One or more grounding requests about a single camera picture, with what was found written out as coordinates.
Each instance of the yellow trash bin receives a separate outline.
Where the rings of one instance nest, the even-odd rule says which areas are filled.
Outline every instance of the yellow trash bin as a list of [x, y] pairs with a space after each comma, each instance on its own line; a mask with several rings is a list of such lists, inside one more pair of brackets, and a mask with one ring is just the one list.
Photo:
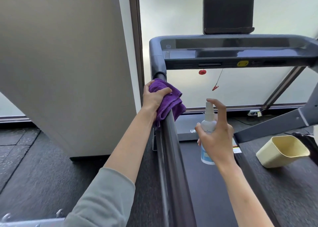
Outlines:
[[307, 147], [294, 136], [272, 137], [256, 153], [258, 160], [266, 168], [285, 166], [309, 155]]

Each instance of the microfiber towel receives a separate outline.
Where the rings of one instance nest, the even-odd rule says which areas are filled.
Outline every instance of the microfiber towel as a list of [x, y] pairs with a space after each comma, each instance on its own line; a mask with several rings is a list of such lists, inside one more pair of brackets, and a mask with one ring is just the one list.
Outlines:
[[180, 99], [182, 93], [168, 82], [165, 82], [161, 79], [155, 79], [155, 81], [149, 86], [149, 92], [157, 92], [158, 90], [161, 90], [166, 87], [169, 87], [172, 90], [172, 92], [164, 96], [157, 110], [157, 118], [155, 120], [156, 127], [159, 126], [159, 122], [161, 120], [167, 117], [171, 109], [175, 121], [186, 110], [185, 105], [182, 104], [182, 100]]

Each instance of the spray bottle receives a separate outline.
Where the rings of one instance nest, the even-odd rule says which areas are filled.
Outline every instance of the spray bottle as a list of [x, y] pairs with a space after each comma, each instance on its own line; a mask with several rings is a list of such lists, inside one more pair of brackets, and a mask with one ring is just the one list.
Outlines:
[[[216, 124], [217, 122], [214, 120], [213, 104], [210, 102], [207, 102], [205, 106], [205, 119], [201, 123], [201, 127], [207, 134], [211, 134], [212, 132], [214, 132]], [[204, 150], [202, 143], [201, 143], [201, 161], [209, 165], [215, 165], [215, 163], [212, 161], [212, 159]]]

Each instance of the blue bottle label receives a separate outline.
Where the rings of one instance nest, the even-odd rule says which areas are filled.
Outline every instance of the blue bottle label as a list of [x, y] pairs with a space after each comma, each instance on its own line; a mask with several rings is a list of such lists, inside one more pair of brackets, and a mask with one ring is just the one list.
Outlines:
[[215, 165], [215, 163], [212, 161], [212, 159], [209, 157], [209, 155], [204, 150], [202, 144], [201, 144], [201, 161], [204, 162], [205, 164]]

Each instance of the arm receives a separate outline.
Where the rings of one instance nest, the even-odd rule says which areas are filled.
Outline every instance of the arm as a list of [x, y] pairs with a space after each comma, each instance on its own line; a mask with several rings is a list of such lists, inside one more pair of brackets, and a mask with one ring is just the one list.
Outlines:
[[234, 214], [240, 227], [273, 227], [262, 205], [236, 164], [233, 153], [233, 128], [227, 123], [226, 107], [215, 99], [207, 99], [218, 109], [215, 131], [208, 135], [198, 123], [196, 131], [209, 157], [217, 165], [227, 187]]
[[145, 85], [143, 106], [109, 159], [93, 179], [71, 213], [64, 227], [126, 226], [141, 159], [163, 97], [171, 92], [164, 88], [154, 93]]

